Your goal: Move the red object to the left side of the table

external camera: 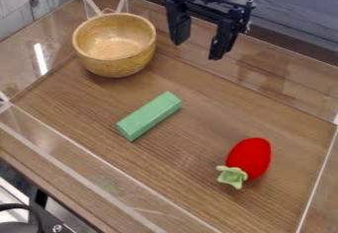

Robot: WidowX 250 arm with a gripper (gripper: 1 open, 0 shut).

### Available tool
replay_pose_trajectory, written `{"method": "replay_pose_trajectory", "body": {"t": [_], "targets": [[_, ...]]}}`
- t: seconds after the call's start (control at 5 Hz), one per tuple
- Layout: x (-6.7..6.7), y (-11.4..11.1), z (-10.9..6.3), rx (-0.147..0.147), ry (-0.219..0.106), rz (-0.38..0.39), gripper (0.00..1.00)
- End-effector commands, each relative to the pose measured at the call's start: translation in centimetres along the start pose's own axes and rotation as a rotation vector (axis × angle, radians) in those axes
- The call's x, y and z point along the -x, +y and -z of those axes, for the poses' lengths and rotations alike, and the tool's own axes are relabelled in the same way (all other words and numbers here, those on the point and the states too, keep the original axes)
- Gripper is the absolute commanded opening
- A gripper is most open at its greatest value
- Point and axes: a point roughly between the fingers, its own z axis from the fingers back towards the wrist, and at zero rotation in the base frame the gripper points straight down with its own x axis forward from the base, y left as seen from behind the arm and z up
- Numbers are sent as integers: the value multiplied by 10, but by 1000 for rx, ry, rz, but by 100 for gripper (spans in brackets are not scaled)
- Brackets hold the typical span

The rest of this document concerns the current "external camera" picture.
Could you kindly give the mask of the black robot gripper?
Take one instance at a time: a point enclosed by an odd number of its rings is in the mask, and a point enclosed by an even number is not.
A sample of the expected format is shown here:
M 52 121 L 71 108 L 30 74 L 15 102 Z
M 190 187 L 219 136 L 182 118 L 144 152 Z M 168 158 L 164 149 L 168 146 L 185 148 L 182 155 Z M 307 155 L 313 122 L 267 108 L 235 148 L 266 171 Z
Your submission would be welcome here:
M 253 0 L 166 0 L 168 34 L 175 45 L 190 38 L 191 14 L 206 18 L 249 18 L 257 4 Z M 219 60 L 231 51 L 239 31 L 233 20 L 218 22 L 211 39 L 209 59 Z

